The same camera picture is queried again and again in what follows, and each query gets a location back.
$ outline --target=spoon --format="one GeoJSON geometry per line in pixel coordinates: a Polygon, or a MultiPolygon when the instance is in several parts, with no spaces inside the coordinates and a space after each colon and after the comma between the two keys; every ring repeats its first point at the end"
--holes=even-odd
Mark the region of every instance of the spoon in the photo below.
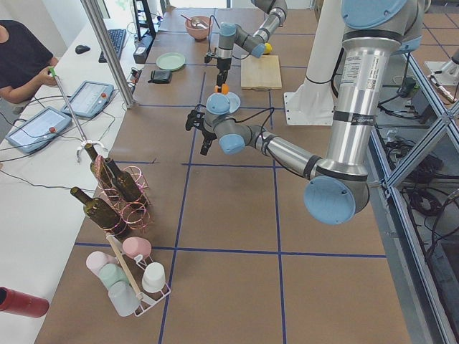
{"type": "Polygon", "coordinates": [[[182,17],[184,17],[186,20],[189,20],[191,23],[191,27],[194,27],[195,29],[208,29],[209,26],[204,23],[201,19],[197,18],[190,18],[189,16],[186,16],[184,14],[180,14],[182,17]]]}

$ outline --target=wooden block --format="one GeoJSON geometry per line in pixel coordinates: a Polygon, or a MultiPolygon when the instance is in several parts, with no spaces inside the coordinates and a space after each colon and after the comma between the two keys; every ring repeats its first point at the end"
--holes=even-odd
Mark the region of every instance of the wooden block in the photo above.
{"type": "Polygon", "coordinates": [[[280,90],[279,56],[249,56],[241,61],[241,88],[251,90],[280,90]]]}

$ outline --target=bottle neck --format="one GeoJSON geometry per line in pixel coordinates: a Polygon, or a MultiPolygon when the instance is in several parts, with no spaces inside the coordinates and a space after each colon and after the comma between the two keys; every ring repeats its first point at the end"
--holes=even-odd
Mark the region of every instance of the bottle neck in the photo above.
{"type": "Polygon", "coordinates": [[[116,165],[115,161],[112,158],[106,158],[105,164],[108,166],[115,178],[121,175],[120,168],[116,165]]]}
{"type": "Polygon", "coordinates": [[[81,188],[78,188],[74,186],[71,190],[70,193],[72,196],[74,196],[78,201],[80,201],[83,204],[87,204],[88,202],[92,201],[92,198],[89,197],[86,193],[82,191],[81,188]]]}
{"type": "Polygon", "coordinates": [[[98,157],[98,152],[95,150],[95,148],[92,145],[92,143],[86,143],[85,144],[85,150],[87,151],[87,154],[91,158],[91,161],[95,162],[95,159],[98,157]]]}

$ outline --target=wooden stick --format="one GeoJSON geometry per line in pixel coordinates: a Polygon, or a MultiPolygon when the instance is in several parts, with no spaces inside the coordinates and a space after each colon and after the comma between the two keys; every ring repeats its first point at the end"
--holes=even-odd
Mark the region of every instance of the wooden stick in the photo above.
{"type": "Polygon", "coordinates": [[[131,284],[132,288],[134,289],[134,292],[136,292],[137,298],[139,300],[142,300],[142,291],[137,285],[136,280],[134,279],[134,276],[132,275],[131,271],[128,268],[128,265],[124,261],[123,255],[121,254],[120,250],[117,248],[115,241],[113,240],[112,235],[107,235],[107,240],[110,243],[110,246],[112,247],[113,252],[115,252],[116,258],[118,258],[118,261],[120,262],[121,267],[123,268],[124,273],[126,274],[129,283],[131,284]]]}

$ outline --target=tablet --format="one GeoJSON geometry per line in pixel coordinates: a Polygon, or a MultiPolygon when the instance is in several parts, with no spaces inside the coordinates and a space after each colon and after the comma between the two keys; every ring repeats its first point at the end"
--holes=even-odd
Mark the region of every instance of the tablet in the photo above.
{"type": "MultiPolygon", "coordinates": [[[[73,112],[82,118],[95,117],[105,107],[114,89],[110,84],[84,81],[69,99],[73,112]]],[[[67,105],[61,112],[71,115],[67,105]]]]}
{"type": "Polygon", "coordinates": [[[20,151],[31,153],[50,143],[71,122],[69,116],[53,107],[46,107],[5,138],[20,151]]]}

